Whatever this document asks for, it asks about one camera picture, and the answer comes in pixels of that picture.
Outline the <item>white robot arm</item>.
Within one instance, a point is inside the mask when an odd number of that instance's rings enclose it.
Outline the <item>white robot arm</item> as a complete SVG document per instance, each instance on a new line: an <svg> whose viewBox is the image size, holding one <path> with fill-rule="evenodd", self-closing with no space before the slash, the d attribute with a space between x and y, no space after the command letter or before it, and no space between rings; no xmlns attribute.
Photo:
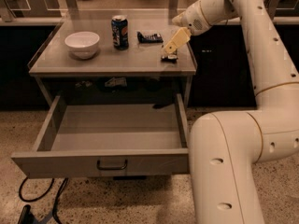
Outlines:
<svg viewBox="0 0 299 224"><path fill-rule="evenodd" d="M171 54L193 35L240 19L253 109L216 111L192 126L189 164L197 224L264 224L252 166L299 150L299 74L263 0L198 0L173 18Z"/></svg>

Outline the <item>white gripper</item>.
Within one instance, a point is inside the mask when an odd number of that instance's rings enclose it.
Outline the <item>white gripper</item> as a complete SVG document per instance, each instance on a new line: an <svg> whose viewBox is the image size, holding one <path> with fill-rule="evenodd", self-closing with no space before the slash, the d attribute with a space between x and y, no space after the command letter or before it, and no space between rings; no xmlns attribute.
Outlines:
<svg viewBox="0 0 299 224"><path fill-rule="evenodd" d="M198 0L172 19L179 26L172 38L163 46L163 55L170 55L189 42L191 35L200 35L221 21L237 17L229 0Z"/></svg>

